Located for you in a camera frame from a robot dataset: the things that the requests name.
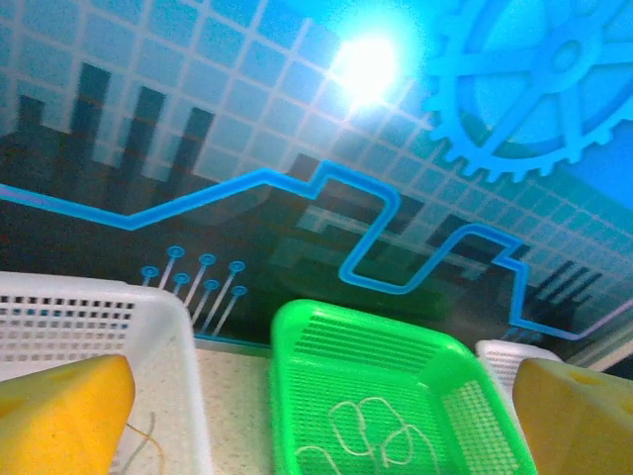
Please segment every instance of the blue gear graphic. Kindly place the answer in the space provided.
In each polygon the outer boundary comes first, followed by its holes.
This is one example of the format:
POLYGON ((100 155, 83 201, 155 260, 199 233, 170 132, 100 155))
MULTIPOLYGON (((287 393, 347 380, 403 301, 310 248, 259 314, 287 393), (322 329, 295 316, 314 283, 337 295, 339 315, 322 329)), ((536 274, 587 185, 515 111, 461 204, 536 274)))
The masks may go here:
MULTIPOLYGON (((452 142, 445 159, 452 162, 460 156, 465 157, 468 162, 463 172, 465 175, 484 168, 488 171, 490 182, 496 181, 502 173, 511 173, 513 180, 518 182, 530 170, 539 170, 542 176, 547 176, 558 161, 566 159, 569 163, 576 163, 585 147, 592 143, 608 143, 613 127, 622 120, 633 120, 633 77, 623 90, 612 96, 608 107, 600 111, 602 120, 586 132, 583 132, 579 97, 579 81, 596 65, 633 63, 630 44, 606 44, 602 38, 605 24, 616 17, 630 0, 596 2, 594 11, 583 16, 565 11, 565 8, 559 7, 559 2, 560 5, 566 3, 564 0, 545 2, 556 14, 550 15, 554 19, 548 19, 552 25, 546 40, 534 48, 476 53, 467 50, 474 26, 481 20, 489 24, 490 18, 496 17, 495 13, 507 7, 508 0, 469 0, 459 15, 449 15, 441 22, 439 34, 446 37, 446 48, 441 56, 431 59, 427 65, 427 72, 438 77, 438 91, 425 101, 423 107, 428 112, 440 112, 441 122, 430 137, 433 140, 448 138, 452 142), (581 53, 568 69, 556 71, 552 66, 554 55, 570 42, 576 42, 581 53), (459 113, 458 79, 461 76, 519 71, 530 73, 530 85, 486 141, 481 145, 473 143, 459 113), (546 94, 558 94, 563 145, 536 156, 515 158, 495 154, 546 94)), ((604 90, 612 94, 608 84, 604 85, 604 90)))

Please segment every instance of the green plastic basket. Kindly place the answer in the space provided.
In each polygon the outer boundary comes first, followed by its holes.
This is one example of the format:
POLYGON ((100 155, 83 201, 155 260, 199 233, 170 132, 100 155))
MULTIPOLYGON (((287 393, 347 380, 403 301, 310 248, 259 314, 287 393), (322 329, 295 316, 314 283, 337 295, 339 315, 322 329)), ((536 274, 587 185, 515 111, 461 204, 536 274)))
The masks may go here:
POLYGON ((453 337, 320 302, 273 322, 275 471, 536 474, 486 371, 453 337))

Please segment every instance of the white plastic basket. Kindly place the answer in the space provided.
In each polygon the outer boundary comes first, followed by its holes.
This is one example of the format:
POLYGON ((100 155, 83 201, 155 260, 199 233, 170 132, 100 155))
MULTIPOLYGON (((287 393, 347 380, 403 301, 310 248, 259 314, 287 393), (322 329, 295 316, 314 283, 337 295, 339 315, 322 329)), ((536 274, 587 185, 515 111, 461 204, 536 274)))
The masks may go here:
MULTIPOLYGON (((0 272, 0 381, 111 353, 130 362, 136 381, 130 424, 160 443, 165 475, 211 474, 193 333, 182 302, 124 282, 0 272)), ((128 428, 110 471, 124 472, 159 473, 156 448, 128 428)))
POLYGON ((514 386, 514 379, 521 361, 526 358, 561 361, 561 358, 547 349, 501 339, 483 339, 478 341, 475 345, 475 350, 513 412, 512 387, 514 386))

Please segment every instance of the countertop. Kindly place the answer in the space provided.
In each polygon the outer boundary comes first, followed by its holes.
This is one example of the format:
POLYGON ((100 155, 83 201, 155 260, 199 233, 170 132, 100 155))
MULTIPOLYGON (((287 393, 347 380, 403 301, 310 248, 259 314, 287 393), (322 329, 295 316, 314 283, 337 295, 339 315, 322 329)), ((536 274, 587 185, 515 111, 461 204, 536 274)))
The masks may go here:
POLYGON ((214 475, 271 475, 269 358, 197 349, 214 475))

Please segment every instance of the gear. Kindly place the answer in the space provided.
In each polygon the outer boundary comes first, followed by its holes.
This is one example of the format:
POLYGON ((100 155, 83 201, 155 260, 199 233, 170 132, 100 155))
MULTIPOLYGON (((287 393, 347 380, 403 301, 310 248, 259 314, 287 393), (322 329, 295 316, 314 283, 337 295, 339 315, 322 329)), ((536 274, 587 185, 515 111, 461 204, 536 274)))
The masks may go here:
POLYGON ((613 127, 624 119, 633 120, 633 77, 628 77, 624 87, 614 94, 610 92, 609 84, 603 84, 600 92, 605 91, 605 96, 611 99, 607 99, 598 113, 587 121, 583 120, 581 112, 579 82, 597 65, 633 63, 630 44, 624 47, 603 42, 605 25, 619 15, 629 1, 596 2, 593 12, 579 16, 561 8, 560 5, 567 2, 545 1, 553 10, 548 16, 550 31, 539 46, 526 49, 472 52, 469 37, 475 26, 480 20, 485 21, 484 28, 490 31, 494 22, 490 18, 496 18, 507 7, 507 0, 469 0, 459 16, 445 18, 440 23, 439 33, 447 38, 446 48, 443 55, 431 59, 427 66, 428 73, 438 77, 438 91, 423 106, 428 112, 440 112, 441 122, 430 137, 433 140, 447 138, 452 142, 445 159, 454 161, 460 156, 465 157, 468 164, 463 173, 466 175, 483 168, 488 172, 488 181, 496 181, 503 173, 511 173, 513 180, 518 182, 530 170, 539 170, 546 176, 558 161, 579 161, 583 149, 592 143, 608 143, 613 127), (475 143, 465 130, 459 112, 460 77, 525 71, 529 73, 525 90, 502 115, 499 124, 485 133, 487 138, 483 143, 475 143), (513 142, 508 140, 511 134, 529 119, 547 95, 557 96, 561 132, 559 137, 550 139, 550 143, 556 140, 556 148, 543 150, 540 154, 531 150, 525 156, 503 156, 499 146, 504 145, 506 149, 511 146, 513 142))

